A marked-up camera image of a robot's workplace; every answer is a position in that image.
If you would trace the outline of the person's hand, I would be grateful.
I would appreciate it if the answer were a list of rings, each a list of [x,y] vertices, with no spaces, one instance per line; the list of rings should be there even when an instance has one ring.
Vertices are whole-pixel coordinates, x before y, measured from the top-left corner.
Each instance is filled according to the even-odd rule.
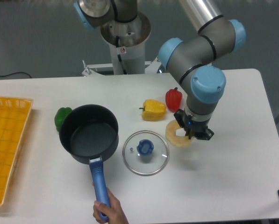
[[[94,201],[93,204],[93,217],[100,224],[128,224],[128,219],[121,207],[120,201],[113,195],[109,188],[107,188],[110,206],[100,202]],[[102,220],[100,213],[108,216],[108,220]]]

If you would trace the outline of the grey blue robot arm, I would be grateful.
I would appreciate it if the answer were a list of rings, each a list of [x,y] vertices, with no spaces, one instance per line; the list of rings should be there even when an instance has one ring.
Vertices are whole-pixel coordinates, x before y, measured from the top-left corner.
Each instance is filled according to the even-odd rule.
[[[184,109],[174,117],[188,138],[209,140],[210,118],[224,93],[224,73],[211,65],[216,59],[241,48],[244,26],[227,20],[210,0],[183,0],[182,7],[198,36],[190,42],[166,41],[158,52],[162,66],[186,92]],[[145,42],[149,19],[138,11],[135,0],[78,0],[74,8],[87,29],[99,28],[109,45],[114,74],[141,74],[145,70]]]

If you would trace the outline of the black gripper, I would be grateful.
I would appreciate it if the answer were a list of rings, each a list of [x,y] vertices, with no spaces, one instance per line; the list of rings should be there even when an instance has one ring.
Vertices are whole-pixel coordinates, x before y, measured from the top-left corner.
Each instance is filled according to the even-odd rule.
[[[191,140],[192,137],[198,140],[210,140],[214,132],[208,128],[210,119],[199,121],[193,113],[187,114],[185,110],[178,109],[174,117],[179,126],[186,132],[185,136]]]

